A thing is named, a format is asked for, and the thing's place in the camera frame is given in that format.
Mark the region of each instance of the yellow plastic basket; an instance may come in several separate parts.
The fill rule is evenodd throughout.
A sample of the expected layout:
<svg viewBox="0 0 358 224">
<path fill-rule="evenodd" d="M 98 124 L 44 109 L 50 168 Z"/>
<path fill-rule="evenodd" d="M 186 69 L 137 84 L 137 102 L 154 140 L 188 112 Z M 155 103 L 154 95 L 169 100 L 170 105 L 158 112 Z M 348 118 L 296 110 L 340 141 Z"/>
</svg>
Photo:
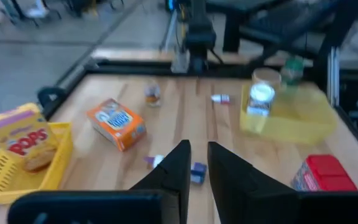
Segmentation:
<svg viewBox="0 0 358 224">
<path fill-rule="evenodd" d="M 58 189 L 73 151 L 71 124 L 49 125 L 60 144 L 48 169 L 30 174 L 18 167 L 5 150 L 0 149 L 0 204 L 12 203 L 30 192 Z"/>
<path fill-rule="evenodd" d="M 240 127 L 262 137 L 317 144 L 336 127 L 325 94 L 313 86 L 288 86 L 276 92 L 269 116 L 247 114 L 251 82 L 242 86 Z"/>
</svg>

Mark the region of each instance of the wooden table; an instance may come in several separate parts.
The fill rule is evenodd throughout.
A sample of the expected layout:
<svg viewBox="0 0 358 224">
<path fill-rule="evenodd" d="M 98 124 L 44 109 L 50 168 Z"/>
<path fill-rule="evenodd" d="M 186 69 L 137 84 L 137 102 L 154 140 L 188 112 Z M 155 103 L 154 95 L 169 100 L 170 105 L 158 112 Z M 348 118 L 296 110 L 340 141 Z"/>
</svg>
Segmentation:
<svg viewBox="0 0 358 224">
<path fill-rule="evenodd" d="M 117 55 L 126 58 L 124 55 L 130 54 L 110 53 L 105 57 Z M 156 53 L 136 55 L 170 57 Z M 52 121 L 73 123 L 75 143 L 75 155 L 61 189 L 128 189 L 150 172 L 143 160 L 145 156 L 166 155 L 182 139 L 191 142 L 193 162 L 207 163 L 207 142 L 217 141 L 287 185 L 309 154 L 333 154 L 358 187 L 358 142 L 339 117 L 335 132 L 316 146 L 266 141 L 239 131 L 243 81 L 155 78 L 161 87 L 162 106 L 149 108 L 145 104 L 144 85 L 150 78 L 155 77 L 88 75 L 54 114 Z M 232 104 L 212 103 L 210 96 L 215 93 L 231 95 Z M 85 115 L 85 111 L 109 97 L 139 113 L 146 122 L 148 135 L 126 152 L 118 151 L 97 133 Z M 5 222 L 7 209 L 8 206 L 0 205 L 0 223 Z M 202 186 L 191 186 L 188 223 L 220 223 L 208 175 Z"/>
</svg>

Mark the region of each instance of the gray floor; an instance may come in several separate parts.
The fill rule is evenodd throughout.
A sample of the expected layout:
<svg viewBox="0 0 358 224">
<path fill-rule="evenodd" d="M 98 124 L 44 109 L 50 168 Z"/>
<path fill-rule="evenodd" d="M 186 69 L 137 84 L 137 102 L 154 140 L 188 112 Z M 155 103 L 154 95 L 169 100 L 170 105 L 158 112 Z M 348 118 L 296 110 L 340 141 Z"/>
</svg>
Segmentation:
<svg viewBox="0 0 358 224">
<path fill-rule="evenodd" d="M 160 0 L 124 0 L 122 10 L 112 11 L 108 5 L 98 6 L 98 16 L 89 13 L 73 18 L 59 2 L 49 2 L 63 19 L 51 20 L 36 28 L 31 22 L 13 26 L 1 16 L 0 25 L 0 112 L 28 101 L 35 92 L 53 85 L 73 63 L 84 59 L 97 46 L 120 49 L 158 49 L 170 16 L 158 8 Z M 18 0 L 27 9 L 33 0 Z M 223 46 L 225 18 L 212 15 L 218 35 L 216 50 Z M 170 47 L 176 43 L 173 36 Z M 358 31 L 343 47 L 343 64 L 358 64 Z M 242 54 L 259 54 L 262 48 L 242 41 Z"/>
</svg>

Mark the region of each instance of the red container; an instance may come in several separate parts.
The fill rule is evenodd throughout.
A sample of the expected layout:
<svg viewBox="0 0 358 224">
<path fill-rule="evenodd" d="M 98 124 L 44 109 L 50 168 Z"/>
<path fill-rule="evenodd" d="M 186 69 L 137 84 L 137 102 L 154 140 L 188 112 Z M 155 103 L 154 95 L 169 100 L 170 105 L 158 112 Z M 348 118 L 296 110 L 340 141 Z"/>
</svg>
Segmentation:
<svg viewBox="0 0 358 224">
<path fill-rule="evenodd" d="M 332 155 L 308 156 L 291 186 L 304 191 L 357 190 L 341 163 Z"/>
</svg>

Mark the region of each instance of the orange cereal box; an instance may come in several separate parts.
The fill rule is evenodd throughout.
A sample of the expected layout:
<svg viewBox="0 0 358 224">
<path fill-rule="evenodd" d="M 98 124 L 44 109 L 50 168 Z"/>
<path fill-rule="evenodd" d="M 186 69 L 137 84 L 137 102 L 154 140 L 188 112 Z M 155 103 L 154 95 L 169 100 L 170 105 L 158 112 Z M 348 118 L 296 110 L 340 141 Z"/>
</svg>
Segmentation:
<svg viewBox="0 0 358 224">
<path fill-rule="evenodd" d="M 93 127 L 125 151 L 146 133 L 144 120 L 114 99 L 102 102 L 87 112 Z"/>
<path fill-rule="evenodd" d="M 16 162 L 53 151 L 58 141 L 35 103 L 0 114 L 0 148 Z"/>
</svg>

